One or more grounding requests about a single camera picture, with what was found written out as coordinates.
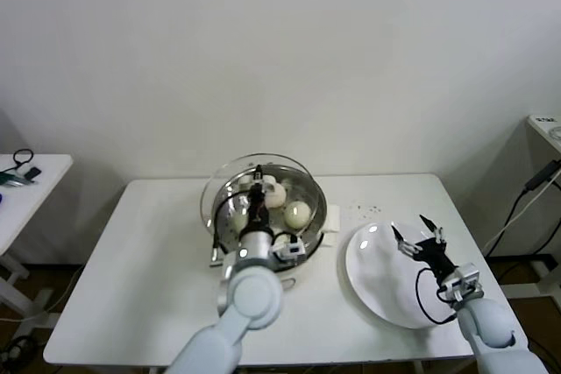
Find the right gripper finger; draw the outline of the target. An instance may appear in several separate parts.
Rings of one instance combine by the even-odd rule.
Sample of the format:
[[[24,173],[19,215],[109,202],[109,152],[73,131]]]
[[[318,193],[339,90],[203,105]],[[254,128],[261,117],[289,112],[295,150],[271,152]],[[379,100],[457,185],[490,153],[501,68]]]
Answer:
[[[437,243],[444,243],[444,230],[442,227],[438,227],[432,220],[424,215],[420,215],[421,220],[427,229],[433,234]]]
[[[391,228],[394,233],[395,241],[397,242],[398,251],[405,256],[414,256],[421,252],[421,247],[407,241],[393,223],[391,224]]]

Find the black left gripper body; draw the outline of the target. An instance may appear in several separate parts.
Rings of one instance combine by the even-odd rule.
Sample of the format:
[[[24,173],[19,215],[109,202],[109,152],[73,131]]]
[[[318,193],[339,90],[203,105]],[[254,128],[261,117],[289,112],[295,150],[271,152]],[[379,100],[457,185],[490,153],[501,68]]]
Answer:
[[[263,231],[270,233],[269,213],[265,205],[266,194],[261,185],[253,185],[247,195],[249,208],[247,209],[247,224],[245,233]]]

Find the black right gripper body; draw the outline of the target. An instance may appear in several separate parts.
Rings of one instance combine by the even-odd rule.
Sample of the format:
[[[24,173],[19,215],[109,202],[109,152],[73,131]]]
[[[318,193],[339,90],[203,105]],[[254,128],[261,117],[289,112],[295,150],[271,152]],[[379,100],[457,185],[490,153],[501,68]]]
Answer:
[[[445,253],[446,242],[438,243],[432,237],[425,239],[415,246],[419,248],[413,256],[415,261],[426,263],[432,270],[437,282],[444,282],[447,277],[455,272],[457,266],[454,265]]]

